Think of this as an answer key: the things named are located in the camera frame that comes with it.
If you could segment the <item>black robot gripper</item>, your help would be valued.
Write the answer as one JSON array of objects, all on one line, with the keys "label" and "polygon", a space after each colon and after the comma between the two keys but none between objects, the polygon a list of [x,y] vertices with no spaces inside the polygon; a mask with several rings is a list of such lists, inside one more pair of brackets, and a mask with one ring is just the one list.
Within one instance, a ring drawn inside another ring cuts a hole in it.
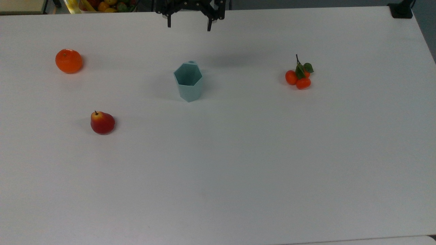
[{"label": "black robot gripper", "polygon": [[215,20],[225,19],[226,0],[156,0],[155,12],[167,16],[171,28],[171,16],[181,10],[200,11],[208,18],[207,31]]}]

